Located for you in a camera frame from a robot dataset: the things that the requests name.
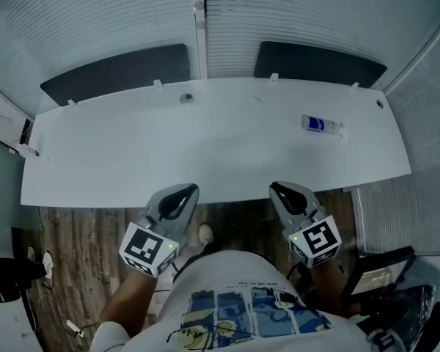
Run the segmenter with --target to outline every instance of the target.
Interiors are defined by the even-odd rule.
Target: white sneaker
[[[36,262],[36,252],[34,251],[32,246],[28,246],[28,256],[27,256],[27,258],[31,262],[34,262],[34,263]]]
[[[54,266],[54,262],[52,260],[51,253],[49,252],[44,253],[43,265],[45,270],[45,277],[47,279],[52,279],[52,268]]]
[[[202,248],[205,248],[208,243],[212,243],[213,240],[212,228],[208,224],[204,223],[199,228],[199,241],[202,245]]]

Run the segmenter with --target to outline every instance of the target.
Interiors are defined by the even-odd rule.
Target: screen
[[[363,273],[359,282],[353,289],[352,295],[368,292],[369,290],[376,290],[377,288],[393,284],[403,272],[407,262],[408,261],[403,261],[385,268],[379,268],[378,270]]]

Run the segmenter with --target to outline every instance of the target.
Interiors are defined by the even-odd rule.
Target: white window blind
[[[262,41],[315,45],[388,67],[384,88],[440,25],[440,0],[207,0],[208,74],[252,76]]]
[[[0,90],[31,115],[40,84],[143,48],[183,43],[199,78],[193,0],[0,0]]]

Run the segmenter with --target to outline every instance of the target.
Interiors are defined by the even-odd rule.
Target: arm
[[[345,318],[360,313],[359,304],[354,304],[349,309],[342,308],[340,294],[347,284],[347,279],[334,258],[312,268],[311,275],[318,295],[319,310]]]
[[[157,279],[131,269],[101,312],[101,323],[116,322],[130,337],[136,336],[143,329],[156,282]]]

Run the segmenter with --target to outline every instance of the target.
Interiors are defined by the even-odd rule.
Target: small bottle
[[[16,146],[16,150],[25,159],[37,159],[40,157],[39,152],[30,148],[27,144],[19,144]]]
[[[332,134],[334,136],[341,136],[344,124],[319,117],[311,117],[303,115],[301,117],[301,127],[306,131],[314,131]]]

